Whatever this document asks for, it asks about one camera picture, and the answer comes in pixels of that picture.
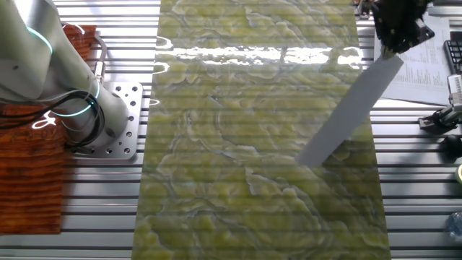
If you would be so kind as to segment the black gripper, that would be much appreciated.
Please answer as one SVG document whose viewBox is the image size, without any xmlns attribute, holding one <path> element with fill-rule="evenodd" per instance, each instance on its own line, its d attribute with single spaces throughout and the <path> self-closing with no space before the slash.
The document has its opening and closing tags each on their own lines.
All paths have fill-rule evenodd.
<svg viewBox="0 0 462 260">
<path fill-rule="evenodd" d="M 420 0 L 377 0 L 372 3 L 372 13 L 383 60 L 395 55 L 396 43 L 396 52 L 404 53 L 435 36 L 421 18 Z"/>
</svg>

